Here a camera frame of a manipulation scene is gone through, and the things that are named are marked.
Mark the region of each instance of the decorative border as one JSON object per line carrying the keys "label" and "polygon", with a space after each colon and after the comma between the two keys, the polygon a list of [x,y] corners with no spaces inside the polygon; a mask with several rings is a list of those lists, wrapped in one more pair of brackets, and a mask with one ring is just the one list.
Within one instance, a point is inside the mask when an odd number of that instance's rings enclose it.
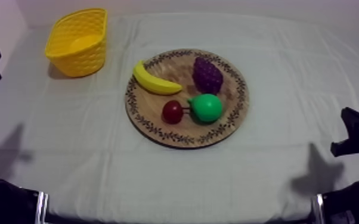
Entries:
{"label": "decorative border", "polygon": [[184,136],[173,132],[164,132],[161,128],[154,125],[153,122],[147,120],[144,116],[140,115],[138,112],[138,104],[137,104],[137,97],[134,94],[134,89],[137,88],[137,81],[135,80],[135,77],[131,77],[128,83],[128,87],[126,90],[126,96],[127,96],[127,104],[129,106],[129,112],[132,116],[134,116],[134,119],[136,122],[144,126],[149,132],[154,133],[155,135],[158,135],[162,140],[171,139],[172,142],[183,142],[186,145],[194,144],[195,142],[198,142],[200,144],[204,144],[205,142],[211,140],[213,137],[217,137],[219,135],[222,135],[223,132],[225,132],[228,128],[235,127],[236,120],[240,117],[240,111],[242,111],[245,108],[245,100],[246,100],[246,92],[247,87],[246,83],[243,80],[242,76],[233,70],[231,66],[226,63],[225,61],[222,61],[221,58],[214,54],[204,54],[199,51],[193,51],[193,50],[180,50],[180,51],[170,51],[166,53],[160,54],[158,57],[152,59],[148,63],[145,63],[145,69],[149,69],[159,63],[161,63],[164,60],[171,59],[174,57],[182,57],[184,55],[191,55],[193,54],[195,57],[202,57],[210,62],[217,63],[218,66],[220,66],[225,72],[229,73],[230,76],[235,79],[237,83],[237,104],[235,108],[231,111],[229,116],[227,117],[226,122],[220,123],[219,126],[217,126],[214,129],[211,129],[207,134],[200,135],[198,138],[191,137],[189,135]]}

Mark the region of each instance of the red cherry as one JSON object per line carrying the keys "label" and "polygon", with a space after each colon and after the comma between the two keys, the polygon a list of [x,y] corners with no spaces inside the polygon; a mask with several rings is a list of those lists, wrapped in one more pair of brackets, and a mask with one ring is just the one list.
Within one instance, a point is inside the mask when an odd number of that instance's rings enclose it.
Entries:
{"label": "red cherry", "polygon": [[163,107],[164,121],[169,124],[179,123],[183,115],[181,104],[176,100],[168,101]]}

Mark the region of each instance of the purple grapes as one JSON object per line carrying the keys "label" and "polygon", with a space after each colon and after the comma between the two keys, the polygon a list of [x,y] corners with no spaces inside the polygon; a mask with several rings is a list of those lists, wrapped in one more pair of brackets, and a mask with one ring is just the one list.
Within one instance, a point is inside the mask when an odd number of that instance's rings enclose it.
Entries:
{"label": "purple grapes", "polygon": [[203,94],[217,95],[223,83],[221,71],[201,57],[195,59],[192,78],[197,90]]}

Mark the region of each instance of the white wall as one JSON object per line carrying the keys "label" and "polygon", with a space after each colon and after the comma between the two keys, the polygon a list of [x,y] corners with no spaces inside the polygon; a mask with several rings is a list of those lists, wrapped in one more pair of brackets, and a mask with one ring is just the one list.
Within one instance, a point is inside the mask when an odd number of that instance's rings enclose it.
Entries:
{"label": "white wall", "polygon": [[29,26],[52,24],[71,11],[107,8],[111,15],[218,12],[310,21],[359,32],[359,0],[17,0]]}

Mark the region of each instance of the wooden plate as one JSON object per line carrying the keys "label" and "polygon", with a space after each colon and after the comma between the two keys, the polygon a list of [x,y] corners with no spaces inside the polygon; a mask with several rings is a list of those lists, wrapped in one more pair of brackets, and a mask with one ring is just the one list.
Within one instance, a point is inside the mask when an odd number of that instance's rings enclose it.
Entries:
{"label": "wooden plate", "polygon": [[[189,114],[185,114],[178,124],[169,125],[161,118],[166,102],[175,99],[183,107],[188,107],[187,99],[200,94],[192,79],[196,57],[211,61],[224,76],[224,83],[217,95],[224,107],[223,114],[210,125],[193,122]],[[145,61],[144,65],[152,75],[183,87],[175,95],[155,95],[143,89],[135,77],[131,77],[125,94],[126,112],[134,126],[152,141],[175,148],[205,147],[231,135],[245,118],[249,107],[246,82],[241,73],[222,57],[198,49],[178,49],[159,54]]]}

